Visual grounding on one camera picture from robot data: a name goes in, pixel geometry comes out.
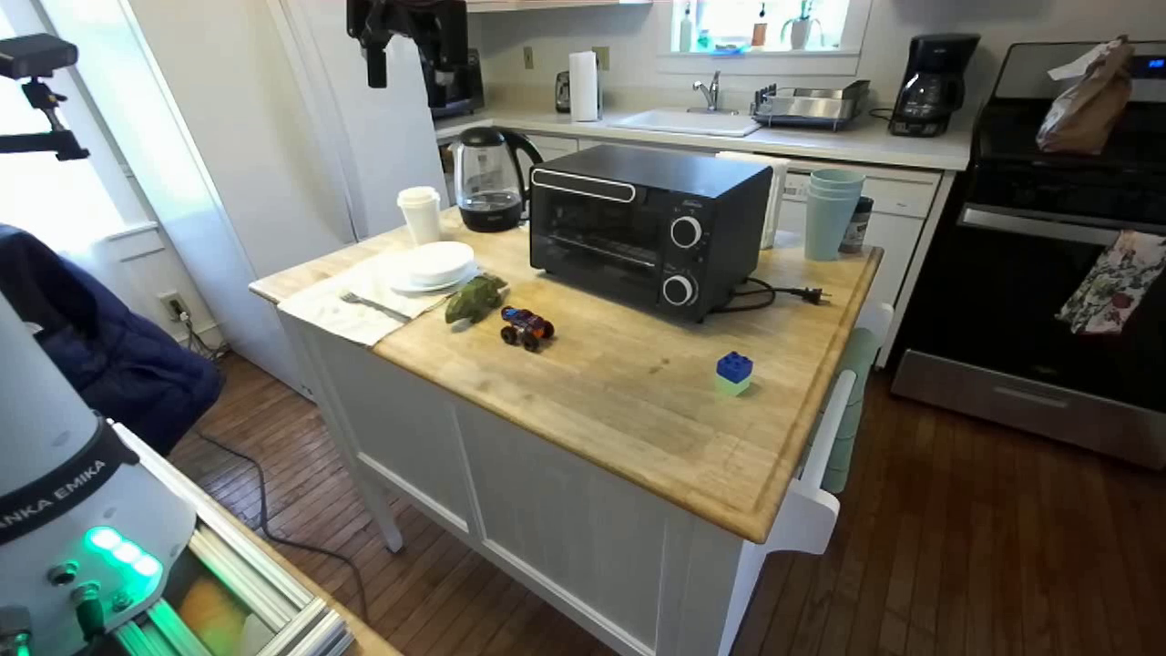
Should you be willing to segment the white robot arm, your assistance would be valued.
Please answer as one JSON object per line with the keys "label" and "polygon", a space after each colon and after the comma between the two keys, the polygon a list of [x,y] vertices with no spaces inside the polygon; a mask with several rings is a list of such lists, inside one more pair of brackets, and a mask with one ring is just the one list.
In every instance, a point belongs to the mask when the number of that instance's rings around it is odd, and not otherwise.
{"label": "white robot arm", "polygon": [[479,58],[468,47],[465,0],[346,0],[346,35],[355,43],[365,87],[387,87],[391,70],[419,76],[433,121],[479,110]]}

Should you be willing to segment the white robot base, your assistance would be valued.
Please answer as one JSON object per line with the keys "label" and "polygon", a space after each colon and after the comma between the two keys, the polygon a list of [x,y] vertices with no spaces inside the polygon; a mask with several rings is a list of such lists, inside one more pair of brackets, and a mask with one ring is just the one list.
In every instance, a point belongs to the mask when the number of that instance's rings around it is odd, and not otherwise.
{"label": "white robot base", "polygon": [[75,656],[168,585],[196,515],[0,297],[0,656]]}

